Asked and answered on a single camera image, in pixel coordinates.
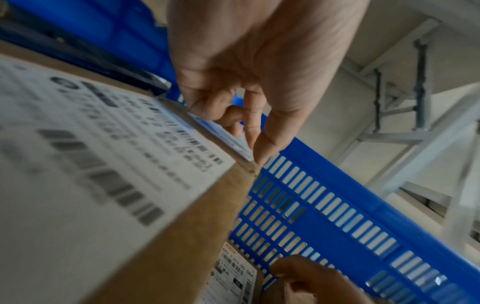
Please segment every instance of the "blue plastic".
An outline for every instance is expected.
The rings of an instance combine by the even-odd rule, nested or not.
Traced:
[[[180,95],[166,31],[139,0],[10,2],[167,79],[168,96]],[[475,265],[298,139],[262,169],[230,238],[265,272],[264,286],[275,279],[269,265],[296,253],[396,303],[480,303]]]

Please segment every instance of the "package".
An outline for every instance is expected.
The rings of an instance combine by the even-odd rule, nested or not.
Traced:
[[[264,273],[225,242],[195,304],[259,304]]]
[[[387,304],[388,301],[370,297],[372,304]],[[260,304],[317,304],[317,299],[311,293],[294,292],[281,279],[273,282],[261,295]]]
[[[0,41],[2,303],[192,303],[257,175],[215,128]]]

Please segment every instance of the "human hand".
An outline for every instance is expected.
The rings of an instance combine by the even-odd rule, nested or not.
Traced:
[[[190,111],[242,134],[259,165],[284,149],[339,67],[369,0],[172,0],[168,43]],[[233,106],[245,88],[243,108]],[[271,105],[264,130],[262,109]]]
[[[295,292],[316,295],[318,304],[373,304],[370,298],[340,272],[301,255],[284,257],[270,266]]]

